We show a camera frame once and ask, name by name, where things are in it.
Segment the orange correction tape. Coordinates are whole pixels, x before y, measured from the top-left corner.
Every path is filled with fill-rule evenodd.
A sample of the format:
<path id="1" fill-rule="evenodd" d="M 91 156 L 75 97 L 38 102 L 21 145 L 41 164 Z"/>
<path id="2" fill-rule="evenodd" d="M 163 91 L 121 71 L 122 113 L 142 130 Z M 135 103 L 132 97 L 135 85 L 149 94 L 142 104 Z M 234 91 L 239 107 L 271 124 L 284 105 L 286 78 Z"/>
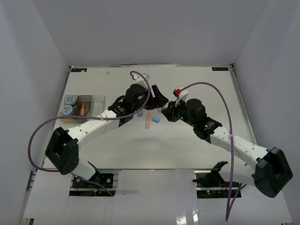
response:
<path id="1" fill-rule="evenodd" d="M 85 103 L 81 104 L 81 107 L 80 107 L 78 115 L 79 116 L 85 116 L 86 115 L 86 106 L 85 106 Z"/>

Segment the blue cleaning gel jar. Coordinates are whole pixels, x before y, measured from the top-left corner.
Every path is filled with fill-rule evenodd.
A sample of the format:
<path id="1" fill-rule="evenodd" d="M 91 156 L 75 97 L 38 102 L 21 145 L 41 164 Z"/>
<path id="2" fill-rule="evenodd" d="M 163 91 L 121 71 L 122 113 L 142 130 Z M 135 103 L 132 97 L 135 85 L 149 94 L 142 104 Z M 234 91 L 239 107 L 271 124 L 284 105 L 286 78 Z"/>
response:
<path id="1" fill-rule="evenodd" d="M 75 110 L 71 105 L 65 105 L 61 110 L 61 114 L 63 116 L 72 116 L 74 114 L 74 111 Z"/>
<path id="2" fill-rule="evenodd" d="M 70 106 L 74 107 L 77 104 L 77 98 L 76 98 L 76 96 L 68 95 L 65 97 L 64 103 L 65 103 L 65 105 L 70 105 Z"/>

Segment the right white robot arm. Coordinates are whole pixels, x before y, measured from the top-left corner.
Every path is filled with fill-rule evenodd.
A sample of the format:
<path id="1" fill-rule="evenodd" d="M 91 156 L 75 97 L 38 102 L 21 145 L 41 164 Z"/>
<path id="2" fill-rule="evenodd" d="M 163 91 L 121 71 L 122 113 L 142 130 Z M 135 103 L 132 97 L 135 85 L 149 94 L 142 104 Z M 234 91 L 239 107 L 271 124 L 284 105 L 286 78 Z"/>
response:
<path id="1" fill-rule="evenodd" d="M 262 194 L 274 198 L 293 178 L 284 152 L 277 147 L 267 149 L 239 136 L 231 136 L 218 121 L 207 116 L 198 99 L 179 104 L 171 101 L 161 110 L 169 122 L 181 120 L 193 128 L 196 136 L 209 144 L 234 153 L 245 166 L 238 167 L 233 176 L 227 161 L 218 162 L 206 175 L 196 174 L 193 180 L 198 187 L 222 187 L 231 180 L 256 187 Z"/>

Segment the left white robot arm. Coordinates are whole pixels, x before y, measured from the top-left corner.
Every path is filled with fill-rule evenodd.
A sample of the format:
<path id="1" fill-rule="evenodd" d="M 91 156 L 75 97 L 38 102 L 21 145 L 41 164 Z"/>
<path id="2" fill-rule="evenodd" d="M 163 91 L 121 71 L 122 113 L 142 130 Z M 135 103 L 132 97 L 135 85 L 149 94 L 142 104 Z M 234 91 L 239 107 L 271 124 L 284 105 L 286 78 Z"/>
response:
<path id="1" fill-rule="evenodd" d="M 95 166 L 79 159 L 79 152 L 84 146 L 132 120 L 132 113 L 161 108 L 168 101 L 156 85 L 149 91 L 140 84 L 132 84 L 126 94 L 117 98 L 97 119 L 67 130 L 62 127 L 55 129 L 45 151 L 46 157 L 60 174 L 79 176 L 88 187 L 94 187 L 99 182 Z"/>

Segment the blue highlighter cap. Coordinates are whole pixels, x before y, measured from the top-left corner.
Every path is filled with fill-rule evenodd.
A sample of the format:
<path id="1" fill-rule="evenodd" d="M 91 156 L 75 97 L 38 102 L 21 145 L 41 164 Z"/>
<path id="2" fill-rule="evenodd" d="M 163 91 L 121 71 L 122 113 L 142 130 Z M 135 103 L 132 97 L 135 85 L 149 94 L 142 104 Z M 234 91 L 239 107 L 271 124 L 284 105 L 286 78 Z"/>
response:
<path id="1" fill-rule="evenodd" d="M 159 117 L 156 117 L 156 116 L 153 116 L 153 117 L 151 118 L 151 120 L 152 120 L 153 122 L 155 122 L 155 123 L 159 123 L 159 122 L 160 122 L 160 118 L 159 118 Z"/>

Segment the orange pink highlighter pen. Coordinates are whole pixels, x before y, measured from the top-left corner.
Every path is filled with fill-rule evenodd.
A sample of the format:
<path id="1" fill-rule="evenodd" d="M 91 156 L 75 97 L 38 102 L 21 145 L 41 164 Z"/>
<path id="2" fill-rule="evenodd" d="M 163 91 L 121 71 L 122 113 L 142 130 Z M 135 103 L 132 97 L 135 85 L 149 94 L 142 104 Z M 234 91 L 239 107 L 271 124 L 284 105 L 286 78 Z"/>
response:
<path id="1" fill-rule="evenodd" d="M 150 119 L 151 119 L 151 114 L 150 114 L 150 112 L 147 112 L 146 119 L 145 119 L 145 128 L 146 129 L 150 128 Z"/>

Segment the clear compartment organizer tray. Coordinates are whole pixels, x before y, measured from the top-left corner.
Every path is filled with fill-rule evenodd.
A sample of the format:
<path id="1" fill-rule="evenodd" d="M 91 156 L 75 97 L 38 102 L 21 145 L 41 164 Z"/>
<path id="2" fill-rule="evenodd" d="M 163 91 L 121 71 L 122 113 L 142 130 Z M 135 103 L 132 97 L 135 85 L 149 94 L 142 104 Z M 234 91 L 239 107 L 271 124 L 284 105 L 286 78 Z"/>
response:
<path id="1" fill-rule="evenodd" d="M 67 124 L 81 124 L 87 121 L 85 117 L 100 115 L 105 110 L 105 106 L 105 95 L 65 95 L 59 116 L 70 115 L 81 118 L 61 118 L 60 120 Z"/>

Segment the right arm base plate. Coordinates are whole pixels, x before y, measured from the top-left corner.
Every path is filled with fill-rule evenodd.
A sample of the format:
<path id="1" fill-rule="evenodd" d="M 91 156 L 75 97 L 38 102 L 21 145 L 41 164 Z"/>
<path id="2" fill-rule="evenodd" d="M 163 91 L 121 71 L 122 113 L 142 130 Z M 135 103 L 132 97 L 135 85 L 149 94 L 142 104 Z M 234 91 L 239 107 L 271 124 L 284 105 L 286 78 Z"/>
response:
<path id="1" fill-rule="evenodd" d="M 229 182 L 211 172 L 196 172 L 192 180 L 198 199 L 225 199 L 229 194 Z"/>

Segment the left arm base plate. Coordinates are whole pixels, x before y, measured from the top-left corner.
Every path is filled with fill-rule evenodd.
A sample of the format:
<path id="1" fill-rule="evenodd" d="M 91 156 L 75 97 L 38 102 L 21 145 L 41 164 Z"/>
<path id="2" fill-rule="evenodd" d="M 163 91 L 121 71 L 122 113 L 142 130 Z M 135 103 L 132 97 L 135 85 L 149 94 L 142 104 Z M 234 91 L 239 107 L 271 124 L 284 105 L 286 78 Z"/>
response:
<path id="1" fill-rule="evenodd" d="M 101 173 L 93 175 L 89 181 L 98 183 L 103 187 L 109 189 L 113 187 L 114 174 L 113 173 Z M 99 185 L 88 183 L 80 180 L 77 177 L 73 177 L 72 188 L 100 188 Z"/>

